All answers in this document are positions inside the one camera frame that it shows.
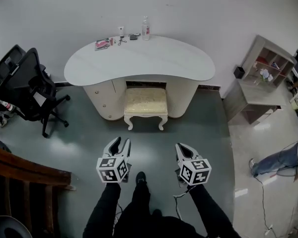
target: black box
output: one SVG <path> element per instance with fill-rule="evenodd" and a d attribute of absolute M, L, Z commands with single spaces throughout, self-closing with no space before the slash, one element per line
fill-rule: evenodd
<path fill-rule="evenodd" d="M 234 71 L 234 75 L 236 78 L 241 79 L 245 74 L 245 70 L 243 69 L 243 67 L 236 67 L 235 71 Z"/>

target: upholstered stool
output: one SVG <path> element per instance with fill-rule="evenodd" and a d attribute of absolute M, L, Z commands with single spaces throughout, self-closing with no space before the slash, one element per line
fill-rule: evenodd
<path fill-rule="evenodd" d="M 126 90 L 124 120 L 133 128 L 131 117 L 161 117 L 159 129 L 168 121 L 168 108 L 165 90 L 161 88 L 129 88 Z"/>

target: chair base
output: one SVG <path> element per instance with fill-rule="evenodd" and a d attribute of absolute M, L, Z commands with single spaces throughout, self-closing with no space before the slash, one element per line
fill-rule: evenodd
<path fill-rule="evenodd" d="M 65 128 L 69 126 L 69 123 L 66 120 L 61 119 L 59 117 L 59 115 L 53 111 L 53 109 L 56 108 L 64 100 L 69 101 L 70 99 L 71 99 L 71 97 L 69 95 L 65 95 L 62 98 L 58 99 L 55 102 L 54 106 L 52 107 L 52 110 L 50 111 L 50 113 L 46 117 L 41 118 L 41 123 L 43 124 L 42 136 L 44 136 L 45 138 L 48 138 L 49 137 L 49 135 L 45 132 L 45 130 L 46 130 L 46 126 L 47 126 L 47 123 L 48 123 L 48 120 L 49 120 L 49 116 L 50 115 L 53 115 L 58 121 L 61 121 L 63 123 L 63 125 L 64 125 Z"/>

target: white kidney-shaped desk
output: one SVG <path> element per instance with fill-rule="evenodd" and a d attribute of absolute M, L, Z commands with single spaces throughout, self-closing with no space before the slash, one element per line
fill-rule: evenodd
<path fill-rule="evenodd" d="M 83 86 L 99 114 L 107 120 L 124 116 L 126 77 L 166 75 L 168 115 L 181 117 L 188 108 L 200 81 L 214 76 L 211 58 L 189 44 L 161 36 L 149 41 L 116 43 L 95 51 L 95 42 L 75 52 L 65 65 L 65 79 Z"/>

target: black chair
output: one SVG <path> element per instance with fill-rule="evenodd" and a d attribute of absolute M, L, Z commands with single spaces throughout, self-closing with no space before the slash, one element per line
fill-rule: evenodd
<path fill-rule="evenodd" d="M 19 45 L 15 45 L 0 61 L 0 83 L 10 72 L 13 72 L 16 64 L 25 55 L 25 51 Z"/>
<path fill-rule="evenodd" d="M 70 100 L 69 95 L 56 99 L 54 82 L 43 72 L 35 48 L 30 49 L 14 66 L 14 70 L 0 84 L 0 100 L 11 103 L 18 109 L 15 112 L 29 121 L 41 120 L 42 135 L 45 133 L 49 115 L 54 115 L 65 127 L 69 123 L 59 118 L 53 111 L 63 100 Z"/>

